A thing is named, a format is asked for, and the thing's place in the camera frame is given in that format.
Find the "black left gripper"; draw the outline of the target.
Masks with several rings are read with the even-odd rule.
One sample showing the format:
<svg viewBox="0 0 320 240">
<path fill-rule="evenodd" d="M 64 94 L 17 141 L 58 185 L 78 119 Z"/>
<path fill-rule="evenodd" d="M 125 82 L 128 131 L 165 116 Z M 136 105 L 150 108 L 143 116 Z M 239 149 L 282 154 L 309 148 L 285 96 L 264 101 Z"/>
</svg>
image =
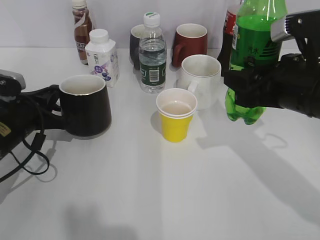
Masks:
<svg viewBox="0 0 320 240">
<path fill-rule="evenodd" d="M 63 118 L 52 114 L 61 111 L 57 84 L 21 92 L 15 100 L 0 101 L 0 157 L 4 158 L 35 130 L 45 129 L 46 140 L 71 142 L 73 136 L 64 127 Z"/>
</svg>

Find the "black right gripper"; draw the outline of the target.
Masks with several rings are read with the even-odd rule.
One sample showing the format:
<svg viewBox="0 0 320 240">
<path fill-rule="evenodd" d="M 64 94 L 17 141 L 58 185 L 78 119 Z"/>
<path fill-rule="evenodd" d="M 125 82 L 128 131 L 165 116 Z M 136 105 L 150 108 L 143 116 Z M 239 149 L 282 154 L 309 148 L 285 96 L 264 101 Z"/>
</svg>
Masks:
<svg viewBox="0 0 320 240">
<path fill-rule="evenodd" d="M 287 109 L 310 118 L 320 116 L 320 59 L 308 61 L 289 53 L 275 68 L 229 70 L 223 83 L 234 91 L 234 102 L 245 108 Z"/>
</svg>

